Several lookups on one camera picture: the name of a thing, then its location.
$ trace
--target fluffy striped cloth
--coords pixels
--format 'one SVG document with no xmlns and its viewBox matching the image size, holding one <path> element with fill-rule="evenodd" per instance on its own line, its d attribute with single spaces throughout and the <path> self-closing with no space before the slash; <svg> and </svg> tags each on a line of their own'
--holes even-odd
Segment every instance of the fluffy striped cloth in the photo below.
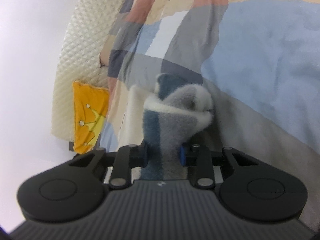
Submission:
<svg viewBox="0 0 320 240">
<path fill-rule="evenodd" d="M 155 93 L 144 104 L 143 133 L 149 146 L 148 166 L 141 179 L 183 179 L 179 146 L 212 121 L 212 98 L 202 86 L 177 76 L 161 74 Z"/>
</svg>

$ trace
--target white floor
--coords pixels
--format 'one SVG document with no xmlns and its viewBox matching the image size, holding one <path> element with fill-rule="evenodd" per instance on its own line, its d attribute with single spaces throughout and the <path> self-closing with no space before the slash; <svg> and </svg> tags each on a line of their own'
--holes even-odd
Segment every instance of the white floor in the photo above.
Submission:
<svg viewBox="0 0 320 240">
<path fill-rule="evenodd" d="M 28 177 L 73 157 L 50 134 L 53 82 L 77 0 L 0 0 L 0 225 L 23 221 L 16 201 Z"/>
</svg>

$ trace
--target patchwork blanket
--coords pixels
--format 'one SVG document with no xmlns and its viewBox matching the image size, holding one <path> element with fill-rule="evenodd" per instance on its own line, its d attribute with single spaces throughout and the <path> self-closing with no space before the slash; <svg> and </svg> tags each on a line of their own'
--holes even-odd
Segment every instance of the patchwork blanket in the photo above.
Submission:
<svg viewBox="0 0 320 240">
<path fill-rule="evenodd" d="M 124 0 L 100 62 L 110 92 L 107 150 L 129 126 L 131 87 L 153 91 L 160 73 L 178 75 L 213 98 L 207 144 L 235 147 L 302 180 L 309 197 L 301 219 L 316 229 L 320 0 Z"/>
</svg>

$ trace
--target quilted fabric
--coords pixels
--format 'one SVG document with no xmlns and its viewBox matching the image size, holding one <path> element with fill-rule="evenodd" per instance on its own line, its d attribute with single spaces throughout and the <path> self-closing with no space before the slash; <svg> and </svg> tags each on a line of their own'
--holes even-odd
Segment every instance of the quilted fabric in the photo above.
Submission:
<svg viewBox="0 0 320 240">
<path fill-rule="evenodd" d="M 67 28 L 57 68 L 53 103 L 54 136 L 74 140 L 73 81 L 108 87 L 99 54 L 123 0 L 79 0 Z"/>
</svg>

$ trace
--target orange fabric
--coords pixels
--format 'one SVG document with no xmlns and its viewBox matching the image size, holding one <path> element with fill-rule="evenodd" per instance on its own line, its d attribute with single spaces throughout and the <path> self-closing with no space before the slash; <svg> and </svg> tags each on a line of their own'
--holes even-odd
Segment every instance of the orange fabric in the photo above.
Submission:
<svg viewBox="0 0 320 240">
<path fill-rule="evenodd" d="M 109 91 L 75 81 L 72 84 L 75 111 L 75 142 L 79 154 L 90 151 L 97 142 L 108 112 Z"/>
</svg>

